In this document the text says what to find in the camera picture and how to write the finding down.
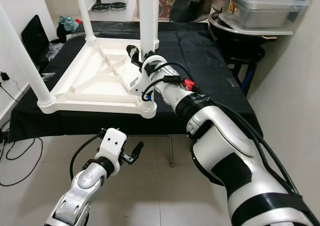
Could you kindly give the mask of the white plastic table leg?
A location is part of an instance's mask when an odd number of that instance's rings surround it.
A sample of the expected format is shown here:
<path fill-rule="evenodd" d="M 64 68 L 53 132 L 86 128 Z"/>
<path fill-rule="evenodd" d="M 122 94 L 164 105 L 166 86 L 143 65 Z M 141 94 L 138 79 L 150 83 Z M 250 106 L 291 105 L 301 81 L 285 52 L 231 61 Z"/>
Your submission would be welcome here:
<path fill-rule="evenodd" d="M 17 66 L 23 72 L 30 88 L 38 98 L 39 107 L 49 107 L 55 102 L 55 97 L 46 87 L 42 77 L 32 63 L 25 46 L 23 45 L 18 33 L 11 24 L 6 10 L 0 8 L 0 40 L 9 47 L 9 52 L 14 54 Z"/>
<path fill-rule="evenodd" d="M 138 0 L 141 58 L 158 47 L 159 0 Z"/>
<path fill-rule="evenodd" d="M 77 0 L 78 8 L 80 10 L 81 20 L 86 34 L 86 42 L 90 44 L 95 44 L 97 41 L 96 36 L 94 35 L 93 28 L 90 22 L 90 16 L 88 14 L 89 7 L 87 7 L 86 0 Z"/>

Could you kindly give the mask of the white plastic table top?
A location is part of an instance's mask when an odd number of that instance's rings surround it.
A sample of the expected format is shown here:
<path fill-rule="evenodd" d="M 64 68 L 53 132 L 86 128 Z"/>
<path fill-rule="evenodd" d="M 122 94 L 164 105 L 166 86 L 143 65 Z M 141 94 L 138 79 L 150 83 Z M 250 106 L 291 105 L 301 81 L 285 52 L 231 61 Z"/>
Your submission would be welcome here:
<path fill-rule="evenodd" d="M 30 76 L 37 105 L 46 114 L 86 111 L 153 118 L 157 105 L 142 101 L 143 76 L 127 53 L 128 46 L 140 47 L 140 43 L 139 39 L 93 37 L 82 46 L 52 90 L 48 90 L 41 76 Z"/>

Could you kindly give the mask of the metal support table leg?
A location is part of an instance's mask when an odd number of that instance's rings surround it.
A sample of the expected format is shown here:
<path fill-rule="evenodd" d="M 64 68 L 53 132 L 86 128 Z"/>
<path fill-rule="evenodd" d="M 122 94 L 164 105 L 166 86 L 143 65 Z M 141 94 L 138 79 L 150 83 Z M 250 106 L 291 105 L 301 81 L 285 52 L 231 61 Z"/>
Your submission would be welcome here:
<path fill-rule="evenodd" d="M 173 145 L 173 135 L 167 136 L 168 145 L 169 145 L 169 166 L 171 168 L 175 167 L 175 153 L 174 153 L 174 145 Z"/>

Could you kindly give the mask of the black weight plate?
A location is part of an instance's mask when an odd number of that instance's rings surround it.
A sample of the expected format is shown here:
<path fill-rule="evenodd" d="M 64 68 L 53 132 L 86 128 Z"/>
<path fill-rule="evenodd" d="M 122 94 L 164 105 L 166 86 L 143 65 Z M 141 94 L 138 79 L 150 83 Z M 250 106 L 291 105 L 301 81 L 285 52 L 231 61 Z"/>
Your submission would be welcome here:
<path fill-rule="evenodd" d="M 113 2 L 109 6 L 112 11 L 123 11 L 126 9 L 127 4 L 125 2 Z"/>
<path fill-rule="evenodd" d="M 100 4 L 92 5 L 91 10 L 95 12 L 105 12 L 105 11 L 108 11 L 110 8 L 111 8 L 110 3 L 106 3 L 106 4 L 100 3 Z"/>

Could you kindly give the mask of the black tablecloth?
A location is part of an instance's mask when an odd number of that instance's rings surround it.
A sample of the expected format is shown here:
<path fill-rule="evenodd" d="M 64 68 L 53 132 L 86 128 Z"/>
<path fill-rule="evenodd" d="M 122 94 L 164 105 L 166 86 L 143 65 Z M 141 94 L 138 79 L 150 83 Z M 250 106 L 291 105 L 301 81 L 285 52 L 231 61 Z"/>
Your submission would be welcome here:
<path fill-rule="evenodd" d="M 221 50 L 205 23 L 160 23 L 157 53 L 179 62 L 194 76 L 201 91 L 243 116 L 258 132 L 256 114 L 233 77 Z M 41 112 L 32 90 L 26 92 L 10 115 L 9 141 L 62 135 L 94 135 L 103 128 L 118 128 L 128 135 L 185 134 L 186 126 L 173 109 L 160 101 L 157 114 L 146 119 L 138 114 L 57 111 Z"/>

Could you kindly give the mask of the teal cloth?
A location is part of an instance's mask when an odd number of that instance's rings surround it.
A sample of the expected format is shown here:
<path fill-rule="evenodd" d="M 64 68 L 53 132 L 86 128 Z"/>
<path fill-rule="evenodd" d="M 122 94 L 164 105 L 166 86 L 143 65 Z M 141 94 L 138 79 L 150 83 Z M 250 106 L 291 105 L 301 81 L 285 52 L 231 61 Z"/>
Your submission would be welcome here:
<path fill-rule="evenodd" d="M 78 28 L 78 25 L 80 24 L 78 22 L 78 19 L 73 18 L 69 15 L 61 15 L 58 17 L 58 26 L 56 28 L 56 32 L 58 34 L 71 34 L 76 31 Z"/>

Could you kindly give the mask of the black round pot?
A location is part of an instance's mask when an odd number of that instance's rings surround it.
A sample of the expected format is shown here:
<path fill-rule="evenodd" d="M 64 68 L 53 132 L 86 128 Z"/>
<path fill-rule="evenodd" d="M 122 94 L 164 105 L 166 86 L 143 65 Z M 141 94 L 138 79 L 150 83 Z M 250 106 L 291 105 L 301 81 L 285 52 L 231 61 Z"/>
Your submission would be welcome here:
<path fill-rule="evenodd" d="M 202 21 L 205 17 L 207 0 L 174 0 L 170 21 Z"/>

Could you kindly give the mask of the crumpled clear plastic bag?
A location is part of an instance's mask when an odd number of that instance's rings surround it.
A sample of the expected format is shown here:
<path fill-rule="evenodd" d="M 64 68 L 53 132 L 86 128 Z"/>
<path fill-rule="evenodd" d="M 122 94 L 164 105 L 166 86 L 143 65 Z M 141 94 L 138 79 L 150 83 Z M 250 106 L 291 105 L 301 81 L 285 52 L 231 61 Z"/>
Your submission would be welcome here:
<path fill-rule="evenodd" d="M 50 43 L 48 45 L 48 52 L 45 55 L 46 59 L 48 61 L 53 60 L 63 46 L 64 43 Z"/>

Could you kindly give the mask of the large black round basin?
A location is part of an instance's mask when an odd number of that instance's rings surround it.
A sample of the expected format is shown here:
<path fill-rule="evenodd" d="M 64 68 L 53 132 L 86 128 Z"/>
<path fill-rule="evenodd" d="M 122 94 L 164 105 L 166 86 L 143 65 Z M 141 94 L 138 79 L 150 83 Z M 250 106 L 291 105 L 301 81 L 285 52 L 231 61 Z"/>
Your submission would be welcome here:
<path fill-rule="evenodd" d="M 259 62 L 265 56 L 261 44 L 268 39 L 261 35 L 238 33 L 222 21 L 220 12 L 213 12 L 208 16 L 210 30 L 215 42 L 226 59 Z"/>

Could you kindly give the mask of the black fabric bag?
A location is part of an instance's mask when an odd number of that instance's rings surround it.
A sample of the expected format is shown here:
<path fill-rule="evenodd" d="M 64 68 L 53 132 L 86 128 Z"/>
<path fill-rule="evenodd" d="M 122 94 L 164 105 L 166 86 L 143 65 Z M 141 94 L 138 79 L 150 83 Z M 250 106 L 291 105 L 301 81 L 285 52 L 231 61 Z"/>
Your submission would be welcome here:
<path fill-rule="evenodd" d="M 20 35 L 23 45 L 34 63 L 50 62 L 47 54 L 50 52 L 51 43 L 38 15 L 32 17 Z"/>

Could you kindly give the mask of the clear plastic storage box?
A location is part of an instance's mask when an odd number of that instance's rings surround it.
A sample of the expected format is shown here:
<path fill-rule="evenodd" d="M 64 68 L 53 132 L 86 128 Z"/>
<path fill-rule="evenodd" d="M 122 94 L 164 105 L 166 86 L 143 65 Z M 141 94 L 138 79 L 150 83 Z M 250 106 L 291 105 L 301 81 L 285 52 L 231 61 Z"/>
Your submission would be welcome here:
<path fill-rule="evenodd" d="M 225 0 L 219 18 L 249 35 L 293 35 L 310 0 Z"/>

